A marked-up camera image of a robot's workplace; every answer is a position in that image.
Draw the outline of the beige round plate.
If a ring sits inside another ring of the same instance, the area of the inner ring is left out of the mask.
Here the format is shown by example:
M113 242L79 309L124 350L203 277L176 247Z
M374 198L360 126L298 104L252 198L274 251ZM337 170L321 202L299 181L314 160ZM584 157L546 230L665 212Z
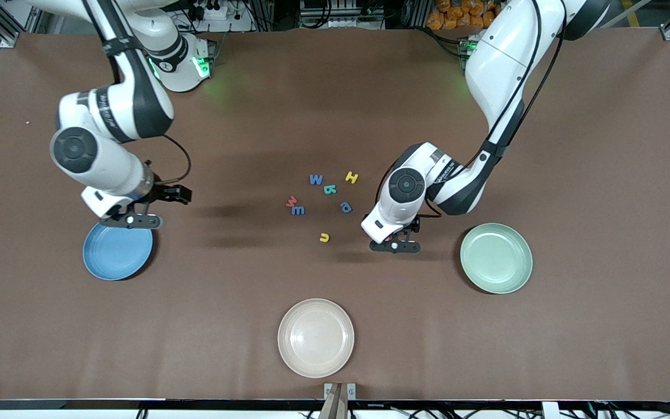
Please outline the beige round plate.
M355 346L355 328L340 305L309 298L284 314L277 330L277 349L286 366L305 378L320 379L338 373L349 362Z

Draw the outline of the brown table cover sheet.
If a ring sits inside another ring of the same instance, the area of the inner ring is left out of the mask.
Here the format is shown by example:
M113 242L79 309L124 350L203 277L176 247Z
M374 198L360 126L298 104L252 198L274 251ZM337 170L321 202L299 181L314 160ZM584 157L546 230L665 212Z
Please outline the brown table cover sheet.
M0 399L319 397L276 336L290 307L325 298L356 331L329 380L359 397L670 400L670 42L656 29L564 43L475 209L424 220L408 255L370 251L361 220L405 148L465 162L486 137L458 61L417 31L229 35L213 79L171 97L193 201L152 204L159 249L120 282L85 270L96 217L48 150L59 99L110 80L93 35L0 51ZM532 249L516 292L462 269L484 223Z

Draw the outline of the pile of orange objects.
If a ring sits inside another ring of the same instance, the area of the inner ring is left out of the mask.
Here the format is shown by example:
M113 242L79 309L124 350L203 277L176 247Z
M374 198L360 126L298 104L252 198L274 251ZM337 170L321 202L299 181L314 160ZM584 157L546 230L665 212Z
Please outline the pile of orange objects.
M486 29L505 6L504 0L433 0L426 27L433 31L467 26Z

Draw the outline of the white power strip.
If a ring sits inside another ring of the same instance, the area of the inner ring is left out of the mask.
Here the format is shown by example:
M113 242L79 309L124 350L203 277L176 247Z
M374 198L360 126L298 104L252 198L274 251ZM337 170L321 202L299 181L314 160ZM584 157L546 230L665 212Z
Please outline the white power strip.
M257 29L245 0L188 0L184 10L200 32L251 32Z

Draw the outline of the blue round plate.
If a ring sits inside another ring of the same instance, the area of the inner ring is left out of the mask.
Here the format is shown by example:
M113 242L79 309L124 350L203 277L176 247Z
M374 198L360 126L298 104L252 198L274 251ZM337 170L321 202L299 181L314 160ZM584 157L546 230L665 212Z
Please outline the blue round plate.
M98 279L128 279L149 263L155 244L152 230L95 225L83 242L83 264Z

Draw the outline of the green round plate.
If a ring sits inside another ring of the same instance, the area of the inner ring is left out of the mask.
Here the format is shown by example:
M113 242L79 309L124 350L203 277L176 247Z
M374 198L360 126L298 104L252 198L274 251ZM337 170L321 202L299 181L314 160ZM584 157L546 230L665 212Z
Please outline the green round plate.
M491 294L510 294L523 288L534 265L526 239L500 223L471 228L462 239L458 257L469 281Z

